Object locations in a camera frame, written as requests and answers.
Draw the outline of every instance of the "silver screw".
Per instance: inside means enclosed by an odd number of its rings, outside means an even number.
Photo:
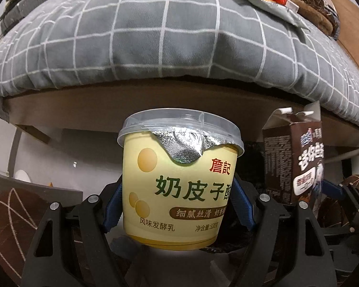
[[[56,210],[56,209],[58,209],[58,206],[59,206],[58,203],[54,202],[49,206],[49,208],[52,209],[52,210]]]
[[[299,202],[299,207],[302,209],[307,209],[309,205],[305,201]]]
[[[91,195],[88,198],[89,203],[96,203],[97,201],[98,201],[98,196],[97,195]]]
[[[261,201],[264,201],[264,202],[268,202],[270,200],[270,196],[268,196],[267,194],[264,194],[264,193],[261,194],[259,196],[259,198],[260,198]]]

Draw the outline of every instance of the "silver foil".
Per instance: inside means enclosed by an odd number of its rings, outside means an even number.
[[[170,127],[152,131],[167,153],[178,163],[188,164],[198,160],[203,152],[220,144],[235,144],[220,137],[214,137],[203,130],[186,127]]]

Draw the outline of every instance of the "yogurt cup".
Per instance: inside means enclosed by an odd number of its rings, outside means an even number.
[[[154,135],[188,128],[223,142],[191,163],[175,161]],[[243,153],[239,129],[219,116],[188,109],[153,109],[125,120],[123,228],[137,241],[169,250],[212,244],[229,199],[236,159]]]

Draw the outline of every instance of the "clear plastic lid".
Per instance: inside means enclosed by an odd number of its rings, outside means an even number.
[[[127,134],[169,131],[172,127],[185,127],[194,132],[224,139],[225,144],[236,145],[238,156],[243,154],[241,132],[234,123],[215,114],[190,109],[161,108],[132,114],[123,123],[117,142],[123,147]]]

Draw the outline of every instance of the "gray plaid bedsheet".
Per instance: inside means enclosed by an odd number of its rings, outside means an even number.
[[[0,41],[2,97],[192,75],[276,87],[359,125],[359,70],[337,43],[235,0],[48,0]]]

